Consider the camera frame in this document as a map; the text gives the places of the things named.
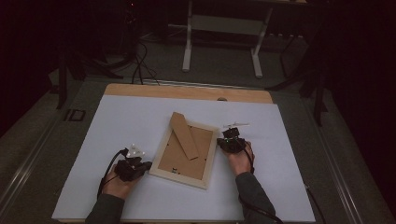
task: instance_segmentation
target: white metal table leg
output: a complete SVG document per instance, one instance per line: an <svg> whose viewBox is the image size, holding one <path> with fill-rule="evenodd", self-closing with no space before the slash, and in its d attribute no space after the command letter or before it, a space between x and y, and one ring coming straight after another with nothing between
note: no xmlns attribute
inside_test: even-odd
<svg viewBox="0 0 396 224"><path fill-rule="evenodd" d="M251 49L251 59L253 61L254 74L258 78L262 77L262 67L260 66L259 51L260 48L262 47L262 41L264 39L265 32L268 27L268 22L271 18L272 11L273 9L270 7L267 11L265 21L262 23L262 28L259 33L259 40L257 41L257 45L254 49Z"/></svg>
<svg viewBox="0 0 396 224"><path fill-rule="evenodd" d="M190 61L191 61L191 17L192 17L192 1L189 1L189 16L187 18L187 43L186 49L184 50L184 59L183 59L183 72L190 71Z"/></svg>

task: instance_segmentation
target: dark background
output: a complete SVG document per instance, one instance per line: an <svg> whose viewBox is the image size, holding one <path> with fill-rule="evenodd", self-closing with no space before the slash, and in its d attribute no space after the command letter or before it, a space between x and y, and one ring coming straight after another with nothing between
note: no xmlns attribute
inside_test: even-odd
<svg viewBox="0 0 396 224"><path fill-rule="evenodd" d="M186 2L144 1L140 18L159 36L166 36L164 27L168 22L185 24ZM114 48L118 43L116 35L112 42L101 41L100 29L105 27L101 25L108 21L105 17L92 16L90 6L99 2L91 3L1 2L0 136L51 88L48 73L58 67L57 47L61 37L93 58L103 57L104 48ZM107 6L107 15L114 15L119 6ZM390 0L339 1L322 26L319 52L330 70L326 87L332 91L363 158L396 216L394 11L396 3ZM113 23L122 21L122 17L113 19ZM270 25L276 27L276 21ZM121 34L122 27L112 32Z"/></svg>

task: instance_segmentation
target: sleeve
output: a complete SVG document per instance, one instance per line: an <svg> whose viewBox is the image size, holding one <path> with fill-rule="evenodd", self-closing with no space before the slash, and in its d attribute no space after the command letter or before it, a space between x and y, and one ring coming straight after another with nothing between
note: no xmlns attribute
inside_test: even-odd
<svg viewBox="0 0 396 224"><path fill-rule="evenodd" d="M257 180L256 176L249 172L242 173L238 175L235 179L236 186L238 188L239 196L243 201L259 207L273 215L276 214L275 208L270 202L268 196L266 195L262 185ZM245 218L245 223L247 224L269 224L274 223L274 221L260 213L253 210L247 209L243 206L243 214Z"/></svg>
<svg viewBox="0 0 396 224"><path fill-rule="evenodd" d="M118 224L125 201L109 194L99 195L95 206L85 219L86 224Z"/></svg>

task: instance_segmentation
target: forearm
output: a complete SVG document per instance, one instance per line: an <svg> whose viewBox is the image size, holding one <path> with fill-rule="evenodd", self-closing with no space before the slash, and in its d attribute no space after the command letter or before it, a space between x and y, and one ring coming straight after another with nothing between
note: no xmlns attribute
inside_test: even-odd
<svg viewBox="0 0 396 224"><path fill-rule="evenodd" d="M256 179L256 176L249 172L238 175L235 179L239 196L243 201L259 207L273 215L276 214L274 206L271 204L268 196L265 194L262 185ZM265 217L253 210L243 208L246 223L274 223L271 218Z"/></svg>
<svg viewBox="0 0 396 224"><path fill-rule="evenodd" d="M85 219L86 224L116 224L120 223L125 201L109 194L101 194L90 214Z"/></svg>

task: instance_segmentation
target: gray carpet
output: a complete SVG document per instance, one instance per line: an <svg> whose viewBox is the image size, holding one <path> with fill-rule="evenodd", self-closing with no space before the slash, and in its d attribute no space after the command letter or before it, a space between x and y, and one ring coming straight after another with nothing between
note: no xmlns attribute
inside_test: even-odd
<svg viewBox="0 0 396 224"><path fill-rule="evenodd" d="M274 43L278 50L271 46ZM262 79L254 77L248 50L244 49L194 46L191 70L183 73L183 46L147 43L145 62L156 71L159 80L262 89L284 80L277 59L284 43L279 39L264 41L260 55L264 72ZM271 46L268 52L265 51L266 45ZM289 67L299 61L303 48L300 45L288 53ZM4 223L58 223L50 217L105 87L110 82L130 82L134 68L135 64L118 72L126 76L123 80L99 77L87 69L91 72L85 82L70 82L71 89L76 87L77 94L69 97L70 103L65 109L86 110L87 115L82 122L62 121L64 111L56 111L56 97L47 94L0 139L0 190L4 191L46 124L60 119L43 145L35 169L10 207ZM149 76L149 73L144 71L143 75ZM323 127L319 128L312 119L313 99L300 98L297 93L299 86L297 83L271 94L279 105L303 179L315 195L327 223L352 223L341 197L344 191L338 188L339 179L334 177L332 161L337 164L361 215L361 222L355 223L395 223L331 95L325 94L324 103L329 111L322 113ZM323 223L312 200L311 203L317 223Z"/></svg>

